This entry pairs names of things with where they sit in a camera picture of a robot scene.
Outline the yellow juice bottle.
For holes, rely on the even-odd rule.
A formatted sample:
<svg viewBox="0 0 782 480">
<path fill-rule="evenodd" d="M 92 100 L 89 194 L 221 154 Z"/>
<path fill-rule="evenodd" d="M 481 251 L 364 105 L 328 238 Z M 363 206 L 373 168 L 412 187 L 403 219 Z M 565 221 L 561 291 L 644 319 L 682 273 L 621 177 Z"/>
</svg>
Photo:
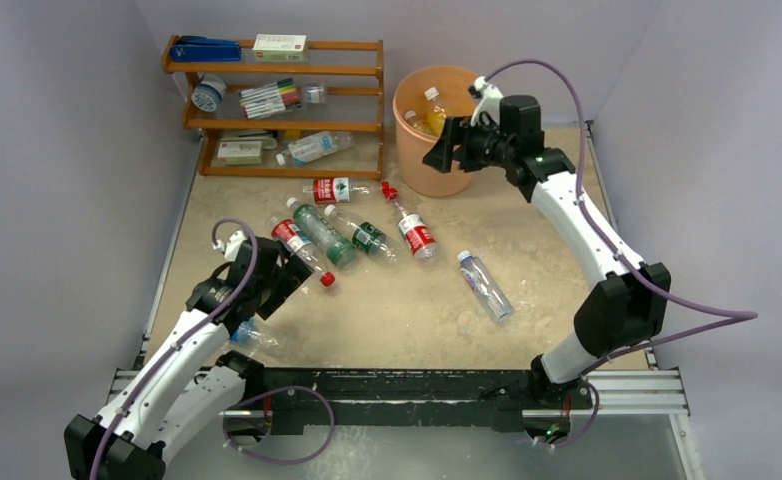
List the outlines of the yellow juice bottle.
<svg viewBox="0 0 782 480">
<path fill-rule="evenodd" d="M 445 122 L 446 122 L 446 116 L 443 114 L 429 115 L 427 117 L 427 125 L 430 129 L 431 134 L 435 137 L 440 137 L 442 135 Z"/>
</svg>

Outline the clear plastic bottle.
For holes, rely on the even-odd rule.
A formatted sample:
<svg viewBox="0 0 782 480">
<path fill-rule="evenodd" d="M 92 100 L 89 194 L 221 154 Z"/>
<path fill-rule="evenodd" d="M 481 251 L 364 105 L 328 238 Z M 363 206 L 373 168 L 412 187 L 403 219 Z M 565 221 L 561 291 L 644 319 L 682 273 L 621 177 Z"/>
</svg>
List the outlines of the clear plastic bottle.
<svg viewBox="0 0 782 480">
<path fill-rule="evenodd" d="M 436 87 L 430 87 L 424 91 L 424 97 L 427 102 L 426 122 L 429 115 L 443 114 L 448 117 L 447 108 Z"/>
</svg>

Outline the orange red tea bottle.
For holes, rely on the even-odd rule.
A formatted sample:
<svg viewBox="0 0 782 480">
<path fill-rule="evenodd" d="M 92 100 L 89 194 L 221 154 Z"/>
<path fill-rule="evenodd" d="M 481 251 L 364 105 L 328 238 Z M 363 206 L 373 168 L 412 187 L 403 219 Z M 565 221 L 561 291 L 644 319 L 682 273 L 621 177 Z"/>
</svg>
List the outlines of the orange red tea bottle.
<svg viewBox="0 0 782 480">
<path fill-rule="evenodd" d="M 413 129 L 420 133 L 431 136 L 432 130 L 424 118 L 414 110 L 408 110 L 403 114 L 404 120 Z"/>
</svg>

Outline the clear bottle blue label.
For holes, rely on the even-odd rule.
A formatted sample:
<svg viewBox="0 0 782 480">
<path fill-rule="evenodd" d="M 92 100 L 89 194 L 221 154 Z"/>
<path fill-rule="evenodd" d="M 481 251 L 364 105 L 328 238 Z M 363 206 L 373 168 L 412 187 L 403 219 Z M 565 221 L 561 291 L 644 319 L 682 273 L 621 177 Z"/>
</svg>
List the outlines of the clear bottle blue label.
<svg viewBox="0 0 782 480">
<path fill-rule="evenodd" d="M 272 333 L 264 323 L 258 324 L 254 317 L 243 321 L 231 334 L 230 341 L 254 352 L 270 353 L 281 351 L 284 347 L 283 339 Z"/>
</svg>

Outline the red label bottle red cap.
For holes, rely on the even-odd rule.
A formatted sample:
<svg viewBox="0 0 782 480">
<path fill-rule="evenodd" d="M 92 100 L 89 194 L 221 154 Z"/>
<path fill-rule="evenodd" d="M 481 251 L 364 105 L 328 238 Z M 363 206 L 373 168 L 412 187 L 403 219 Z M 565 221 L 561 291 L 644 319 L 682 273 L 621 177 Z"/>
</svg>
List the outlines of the red label bottle red cap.
<svg viewBox="0 0 782 480">
<path fill-rule="evenodd" d="M 388 181 L 381 183 L 382 195 L 394 210 L 396 228 L 406 242 L 411 255 L 426 263 L 438 256 L 438 243 L 422 216 L 415 212 Z"/>
</svg>

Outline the clear bottle purple label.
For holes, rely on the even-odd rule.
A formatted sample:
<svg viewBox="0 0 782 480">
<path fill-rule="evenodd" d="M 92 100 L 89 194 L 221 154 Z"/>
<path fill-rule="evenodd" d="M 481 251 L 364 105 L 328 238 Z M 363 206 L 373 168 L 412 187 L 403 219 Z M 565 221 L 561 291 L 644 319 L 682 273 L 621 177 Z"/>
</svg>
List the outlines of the clear bottle purple label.
<svg viewBox="0 0 782 480">
<path fill-rule="evenodd" d="M 514 308 L 483 261 L 470 251 L 457 254 L 459 271 L 478 303 L 494 322 L 506 321 Z"/>
</svg>

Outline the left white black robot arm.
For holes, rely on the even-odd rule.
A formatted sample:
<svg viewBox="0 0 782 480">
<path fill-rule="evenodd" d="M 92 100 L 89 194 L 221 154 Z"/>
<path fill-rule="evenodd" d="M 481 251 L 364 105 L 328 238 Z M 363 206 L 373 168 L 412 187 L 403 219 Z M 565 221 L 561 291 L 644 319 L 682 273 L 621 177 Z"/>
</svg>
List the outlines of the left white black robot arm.
<svg viewBox="0 0 782 480">
<path fill-rule="evenodd" d="M 203 363 L 251 317 L 267 319 L 313 271 L 279 240 L 237 232 L 226 259 L 198 283 L 173 331 L 135 378 L 97 414 L 64 430 L 75 479 L 160 479 L 178 451 L 221 411 L 265 395 L 263 365 L 230 350 L 203 379 Z"/>
</svg>

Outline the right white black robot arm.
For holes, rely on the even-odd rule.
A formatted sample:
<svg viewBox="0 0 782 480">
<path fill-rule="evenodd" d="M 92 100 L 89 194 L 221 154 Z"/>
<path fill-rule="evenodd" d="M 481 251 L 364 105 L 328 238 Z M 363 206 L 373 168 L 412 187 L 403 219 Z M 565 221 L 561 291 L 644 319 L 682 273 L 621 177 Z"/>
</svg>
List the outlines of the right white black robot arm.
<svg viewBox="0 0 782 480">
<path fill-rule="evenodd" d="M 648 264 L 616 235 L 579 184 L 580 169 L 559 148 L 545 144 L 540 105 L 528 95 L 497 102 L 486 112 L 446 119 L 424 164 L 448 173 L 500 167 L 556 228 L 579 262 L 590 292 L 572 332 L 531 363 L 528 392 L 543 407 L 563 399 L 568 383 L 598 360 L 659 334 L 671 276 Z"/>
</svg>

